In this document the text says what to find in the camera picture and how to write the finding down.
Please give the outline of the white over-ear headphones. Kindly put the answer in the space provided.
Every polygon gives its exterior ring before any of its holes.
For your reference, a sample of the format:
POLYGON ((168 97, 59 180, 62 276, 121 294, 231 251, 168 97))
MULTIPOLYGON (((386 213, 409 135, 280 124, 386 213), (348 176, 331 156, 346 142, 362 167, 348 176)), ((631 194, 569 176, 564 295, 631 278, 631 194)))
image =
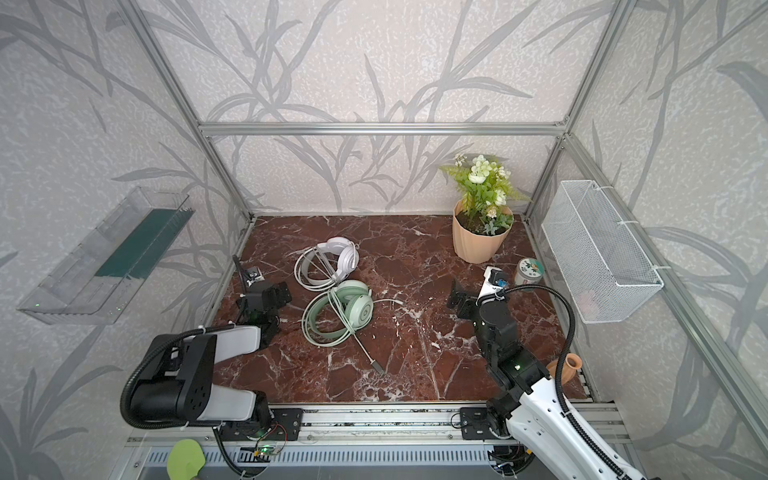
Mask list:
POLYGON ((294 264, 294 278, 306 290, 322 292, 345 281, 358 263, 357 245, 333 237, 301 252, 294 264))

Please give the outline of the mint green over-ear headphones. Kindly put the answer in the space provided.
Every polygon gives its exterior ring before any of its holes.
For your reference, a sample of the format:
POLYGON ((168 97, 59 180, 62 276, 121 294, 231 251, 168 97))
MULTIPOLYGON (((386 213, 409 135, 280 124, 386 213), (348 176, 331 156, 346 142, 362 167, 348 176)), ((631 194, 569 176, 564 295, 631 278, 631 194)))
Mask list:
POLYGON ((346 280, 315 296, 305 308, 301 327, 305 339, 316 347, 339 346, 353 338, 364 349, 357 332, 369 325, 373 318, 374 300, 371 289, 358 280, 346 280), (317 326, 319 314, 330 307, 342 324, 335 331, 321 331, 317 326))

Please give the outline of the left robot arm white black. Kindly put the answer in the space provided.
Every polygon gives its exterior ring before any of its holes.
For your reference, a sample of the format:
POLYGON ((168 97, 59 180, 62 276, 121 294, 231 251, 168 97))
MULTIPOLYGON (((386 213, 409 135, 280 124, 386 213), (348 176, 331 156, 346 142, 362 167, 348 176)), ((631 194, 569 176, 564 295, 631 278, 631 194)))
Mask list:
POLYGON ((277 429, 266 394, 214 383, 215 366, 267 348, 280 329, 279 310, 292 301, 286 282, 271 282, 259 269, 232 258, 242 293, 235 319, 156 336, 130 374, 120 413, 143 430, 211 427, 239 437, 267 436, 277 429))

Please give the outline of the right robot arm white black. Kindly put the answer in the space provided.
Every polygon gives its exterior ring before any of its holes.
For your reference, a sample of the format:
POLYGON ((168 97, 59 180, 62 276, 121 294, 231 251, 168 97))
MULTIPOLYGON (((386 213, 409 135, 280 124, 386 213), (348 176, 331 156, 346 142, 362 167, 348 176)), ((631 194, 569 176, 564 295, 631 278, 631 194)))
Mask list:
POLYGON ((531 450, 559 479, 643 479, 571 405, 563 391, 563 369, 576 331, 568 300, 546 285, 512 286, 485 282, 478 295, 452 283, 447 307, 473 324, 486 370, 502 395, 486 402, 491 431, 531 450), (508 302, 511 294, 541 290, 564 307, 569 322, 555 372, 517 340, 517 324, 508 302))

